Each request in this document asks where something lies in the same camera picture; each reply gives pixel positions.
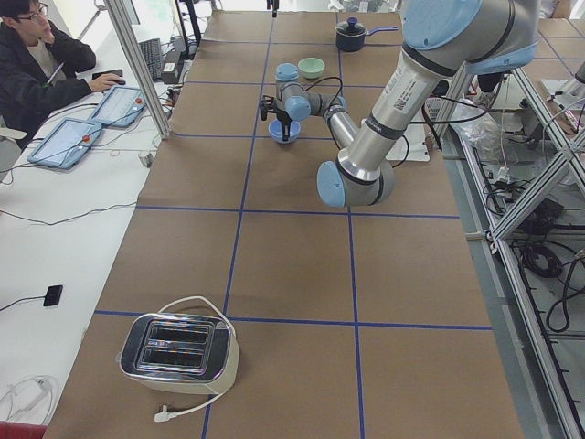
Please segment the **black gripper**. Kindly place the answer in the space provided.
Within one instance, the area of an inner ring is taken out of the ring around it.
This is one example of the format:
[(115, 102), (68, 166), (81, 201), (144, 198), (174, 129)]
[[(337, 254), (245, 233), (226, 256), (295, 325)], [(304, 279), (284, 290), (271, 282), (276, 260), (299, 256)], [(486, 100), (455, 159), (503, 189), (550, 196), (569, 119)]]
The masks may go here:
[[(271, 11), (272, 17), (277, 17), (278, 10), (279, 10), (279, 0), (267, 0), (267, 9)], [(276, 109), (275, 114), (276, 114), (277, 120), (281, 123), (282, 140), (283, 141), (290, 141), (291, 140), (291, 127), (292, 127), (293, 119), (285, 110)]]

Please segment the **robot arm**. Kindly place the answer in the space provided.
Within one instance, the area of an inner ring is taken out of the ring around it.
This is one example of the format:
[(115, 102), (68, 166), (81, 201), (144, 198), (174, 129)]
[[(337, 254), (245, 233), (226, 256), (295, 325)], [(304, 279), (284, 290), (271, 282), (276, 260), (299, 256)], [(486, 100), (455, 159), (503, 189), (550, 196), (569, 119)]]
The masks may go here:
[(395, 183), (388, 152), (439, 82), (460, 68), (480, 75), (528, 64), (539, 8), (538, 1), (411, 1), (402, 15), (397, 67), (362, 124), (342, 98), (304, 90), (292, 64), (278, 66), (276, 93), (263, 97), (261, 114), (274, 112), (284, 135), (293, 121), (322, 117), (340, 150), (318, 168), (320, 199), (333, 208), (376, 205)]

